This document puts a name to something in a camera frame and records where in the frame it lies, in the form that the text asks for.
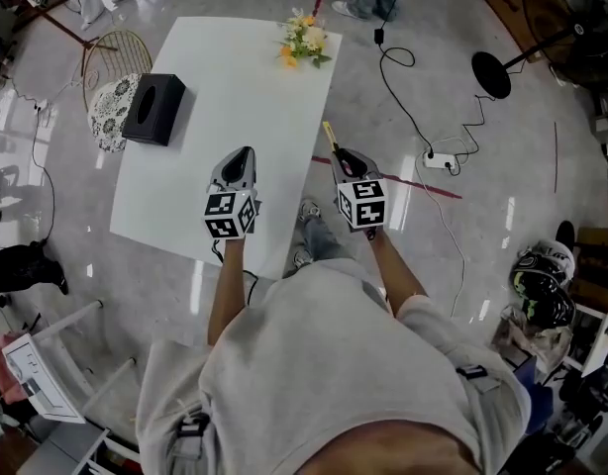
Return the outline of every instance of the white chair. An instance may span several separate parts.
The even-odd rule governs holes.
[[[24,334],[3,348],[7,366],[25,389],[29,402],[45,419],[84,424],[86,412],[137,362],[134,358],[125,361],[97,391],[94,391],[59,341],[56,334],[61,330],[103,306],[101,301],[94,301],[38,334]],[[49,340],[55,341],[53,345],[57,348],[61,368],[73,377],[87,396],[87,401],[80,408],[74,405],[71,394],[56,374],[55,357],[51,357],[51,351],[47,348]]]

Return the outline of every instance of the black fan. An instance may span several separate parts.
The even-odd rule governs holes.
[[[476,79],[489,95],[507,97],[507,70],[538,51],[559,77],[608,90],[608,0],[522,0],[522,5],[538,44],[504,64],[488,52],[477,52],[471,60]]]

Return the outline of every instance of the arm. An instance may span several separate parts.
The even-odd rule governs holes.
[[[425,289],[383,230],[377,231],[374,239],[370,241],[370,246],[374,252],[394,317],[397,316],[407,298],[416,295],[427,296]]]
[[[216,285],[214,306],[207,328],[207,343],[214,346],[225,327],[245,307],[243,279],[244,239],[225,241],[225,258]]]

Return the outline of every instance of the wire chair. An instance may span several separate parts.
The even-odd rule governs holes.
[[[99,38],[84,61],[82,95],[88,112],[87,96],[92,88],[88,74],[98,74],[93,87],[103,86],[128,74],[144,74],[152,69],[152,59],[144,41],[129,30],[115,30]]]

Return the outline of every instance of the glossy floor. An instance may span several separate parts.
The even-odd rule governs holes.
[[[344,40],[324,118],[333,124],[341,144],[369,155],[382,171],[414,182],[422,178],[460,196],[434,194],[465,257],[466,278],[454,317],[478,338],[489,339],[499,312],[513,300],[507,276],[520,249],[538,238],[552,237],[564,219],[577,226],[608,225],[606,163],[588,129],[582,102],[587,97],[570,85],[559,86],[543,61],[527,64],[521,74],[511,77],[509,98],[482,101],[486,125],[471,128],[480,149],[468,158],[461,174],[451,177],[443,170],[426,169],[421,164],[423,145],[381,79],[380,51],[372,43],[378,23],[334,14],[332,1],[323,1],[320,17]],[[480,121],[474,95],[482,91],[472,75],[470,58],[481,49],[502,59],[518,50],[483,0],[400,1],[398,20],[386,26],[385,46],[410,48],[416,65],[407,69],[384,61],[390,85],[427,139],[448,140],[435,144],[436,150],[464,151],[463,144],[452,138],[462,138],[473,149],[461,126]],[[314,2],[127,0],[112,15],[117,25],[139,34],[155,57],[178,16],[280,21],[292,7],[311,10]],[[53,13],[79,29],[78,16],[63,8]],[[111,28],[106,13],[85,35],[93,37]],[[80,57],[76,42],[38,20],[21,37],[13,69],[19,92],[52,99],[70,81]],[[8,84],[0,90],[4,207],[0,246],[42,238],[51,225],[51,189],[31,161],[34,128],[33,103],[17,98]],[[321,129],[315,152],[329,155]],[[92,413],[93,419],[133,439],[132,418],[148,347],[154,338],[164,336],[186,343],[201,339],[217,269],[109,232],[122,155],[104,153],[96,146],[86,124],[80,87],[66,88],[41,121],[36,159],[48,168],[54,182],[51,248],[65,269],[71,294],[63,297],[55,287],[39,285],[15,294],[14,308],[25,318],[40,311],[54,321],[95,298],[105,300],[102,312],[68,330],[63,338],[78,363],[93,370],[93,379],[128,356],[138,358],[137,372]],[[375,272],[366,241],[350,235],[335,214],[328,165],[311,163],[304,193],[319,199],[339,240]],[[462,260],[441,223],[439,208],[421,188],[391,182],[390,195],[389,233],[428,293],[449,315],[460,287]],[[156,198],[152,209],[157,209]],[[267,286],[262,281],[256,287],[253,303],[261,300]]]

